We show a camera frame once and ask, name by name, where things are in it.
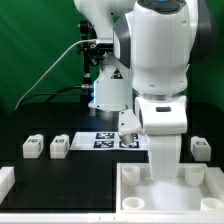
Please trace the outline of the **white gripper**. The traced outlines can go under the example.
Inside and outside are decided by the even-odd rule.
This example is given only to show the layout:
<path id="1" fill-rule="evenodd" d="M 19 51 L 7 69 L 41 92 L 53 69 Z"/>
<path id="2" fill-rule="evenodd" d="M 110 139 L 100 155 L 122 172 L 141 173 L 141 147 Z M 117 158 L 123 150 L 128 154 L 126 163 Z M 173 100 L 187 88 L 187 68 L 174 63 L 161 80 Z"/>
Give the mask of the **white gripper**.
<path id="1" fill-rule="evenodd" d="M 179 169 L 182 137 L 147 135 L 151 178 L 154 181 L 175 179 Z"/>

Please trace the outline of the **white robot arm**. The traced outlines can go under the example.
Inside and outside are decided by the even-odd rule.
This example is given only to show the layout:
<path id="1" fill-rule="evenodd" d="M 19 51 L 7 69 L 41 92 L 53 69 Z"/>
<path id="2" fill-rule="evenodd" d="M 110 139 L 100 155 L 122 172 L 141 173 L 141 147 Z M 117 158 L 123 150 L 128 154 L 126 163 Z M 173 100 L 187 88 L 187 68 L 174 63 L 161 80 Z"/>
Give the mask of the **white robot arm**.
<path id="1" fill-rule="evenodd" d="M 129 144 L 147 139 L 151 177 L 177 175 L 187 132 L 187 68 L 211 51 L 216 24 L 206 0 L 74 0 L 96 32 L 89 46 L 100 65 L 89 103 L 93 112 L 117 113 Z"/>

